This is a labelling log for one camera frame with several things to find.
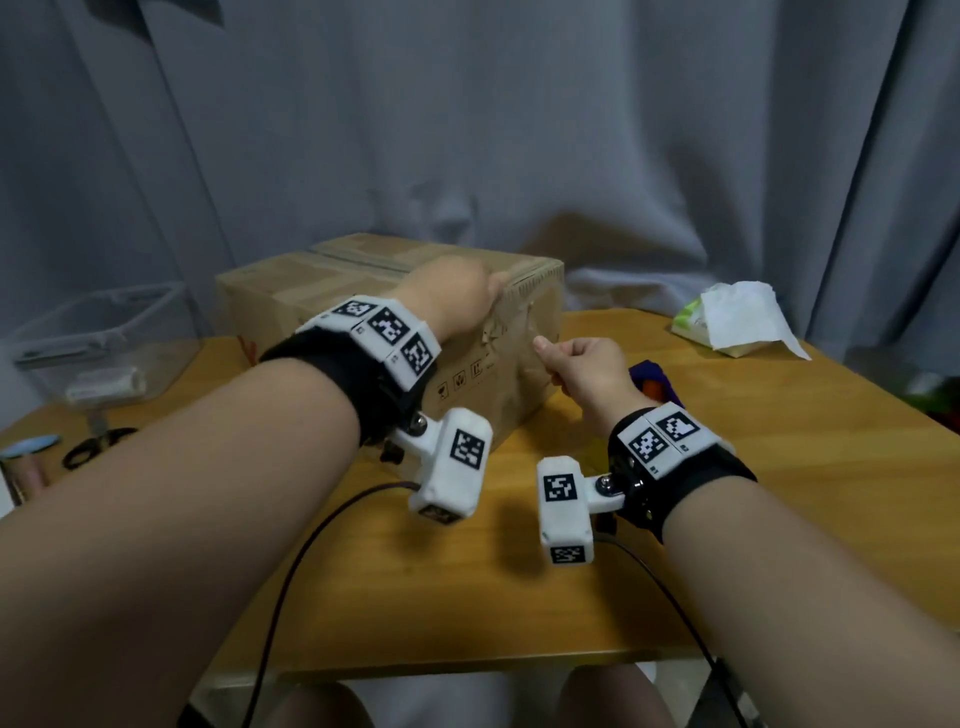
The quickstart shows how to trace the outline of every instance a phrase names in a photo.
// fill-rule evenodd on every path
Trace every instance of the gray curtain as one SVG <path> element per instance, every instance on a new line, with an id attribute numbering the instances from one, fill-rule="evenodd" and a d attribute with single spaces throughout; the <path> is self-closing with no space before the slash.
<path id="1" fill-rule="evenodd" d="M 763 279 L 837 358 L 960 374 L 953 0 L 0 12 L 6 325 L 170 277 L 212 314 L 215 273 L 374 230 L 560 257 L 571 307 Z"/>

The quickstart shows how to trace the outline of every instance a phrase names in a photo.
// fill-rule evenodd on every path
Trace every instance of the hand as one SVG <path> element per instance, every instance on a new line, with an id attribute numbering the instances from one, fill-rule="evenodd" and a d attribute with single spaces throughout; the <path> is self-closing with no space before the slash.
<path id="1" fill-rule="evenodd" d="M 553 383 L 584 410 L 584 422 L 605 440 L 620 420 L 642 407 L 658 407 L 634 386 L 627 357 L 612 339 L 534 339 L 534 351 Z"/>
<path id="2" fill-rule="evenodd" d="M 421 265 L 387 294 L 425 321 L 441 344 L 478 327 L 503 293 L 509 275 L 476 258 L 443 255 Z"/>

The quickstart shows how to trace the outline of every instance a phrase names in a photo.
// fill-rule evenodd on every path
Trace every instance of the white wrist-mounted device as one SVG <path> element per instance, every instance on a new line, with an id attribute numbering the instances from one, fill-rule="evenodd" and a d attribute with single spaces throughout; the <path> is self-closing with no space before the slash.
<path id="1" fill-rule="evenodd" d="M 430 327 L 394 299 L 352 296 L 314 316 L 297 334 L 319 328 L 346 334 L 370 359 L 382 364 L 398 390 L 397 401 L 412 393 L 402 425 L 391 430 L 384 443 L 397 462 L 396 449 L 414 455 L 420 468 L 414 481 L 420 489 L 408 501 L 411 511 L 443 524 L 469 518 L 476 510 L 487 469 L 493 432 L 490 423 L 463 407 L 454 407 L 436 422 L 416 411 L 423 382 L 440 355 L 440 344 Z"/>
<path id="2" fill-rule="evenodd" d="M 584 477 L 572 457 L 543 458 L 537 465 L 537 489 L 540 543 L 546 557 L 556 566 L 591 563 L 590 515 L 620 511 L 628 490 L 655 492 L 684 461 L 703 455 L 715 445 L 733 453 L 730 443 L 679 405 L 668 402 L 614 432 L 609 450 L 611 473 Z M 655 518 L 655 507 L 651 508 L 644 509 L 644 517 L 650 521 Z"/>

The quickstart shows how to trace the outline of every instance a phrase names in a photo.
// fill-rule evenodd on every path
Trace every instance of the blue lid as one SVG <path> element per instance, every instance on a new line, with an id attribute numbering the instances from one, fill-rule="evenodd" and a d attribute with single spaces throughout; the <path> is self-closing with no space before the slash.
<path id="1" fill-rule="evenodd" d="M 0 458 L 10 460 L 21 455 L 29 455 L 32 452 L 40 452 L 60 441 L 59 435 L 40 435 L 39 437 L 28 437 L 18 443 L 13 443 L 6 449 L 0 450 Z"/>

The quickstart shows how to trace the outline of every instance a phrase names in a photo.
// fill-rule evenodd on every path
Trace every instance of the black wristband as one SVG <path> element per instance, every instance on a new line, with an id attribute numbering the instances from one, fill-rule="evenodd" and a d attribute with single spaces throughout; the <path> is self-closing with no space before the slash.
<path id="1" fill-rule="evenodd" d="M 738 475 L 756 482 L 756 476 L 743 462 L 720 445 L 687 457 L 667 475 L 651 476 L 617 435 L 654 407 L 637 410 L 623 418 L 610 437 L 607 455 L 614 483 L 624 493 L 619 514 L 633 525 L 652 531 L 663 543 L 663 524 L 673 509 L 701 486 L 728 475 Z"/>
<path id="2" fill-rule="evenodd" d="M 416 413 L 433 363 L 409 392 L 402 392 L 384 367 L 364 352 L 348 333 L 309 328 L 271 347 L 260 361 L 295 358 L 319 369 L 345 395 L 360 422 L 360 445 L 378 443 L 391 429 Z"/>

